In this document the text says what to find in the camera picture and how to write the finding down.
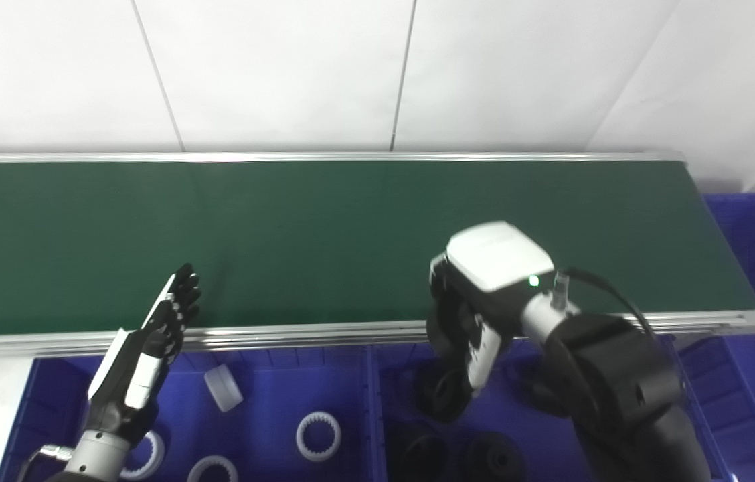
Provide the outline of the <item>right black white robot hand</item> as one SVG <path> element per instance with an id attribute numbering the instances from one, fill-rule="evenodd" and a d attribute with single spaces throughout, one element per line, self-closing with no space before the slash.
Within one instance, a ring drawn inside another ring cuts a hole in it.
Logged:
<path id="1" fill-rule="evenodd" d="M 428 341 L 460 370 L 469 396 L 485 387 L 512 339 L 524 336 L 543 347 L 562 321 L 580 313 L 565 289 L 543 284 L 555 272 L 551 256 L 508 222 L 457 232 L 430 261 Z"/>

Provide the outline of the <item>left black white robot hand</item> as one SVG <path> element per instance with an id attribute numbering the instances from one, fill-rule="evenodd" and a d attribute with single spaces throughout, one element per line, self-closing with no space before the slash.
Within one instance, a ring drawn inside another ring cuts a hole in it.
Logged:
<path id="1" fill-rule="evenodd" d="M 185 263 L 167 280 L 141 326 L 118 330 L 89 387 L 84 431 L 117 436 L 134 448 L 151 430 L 161 386 L 199 312 L 198 281 L 193 265 Z"/>

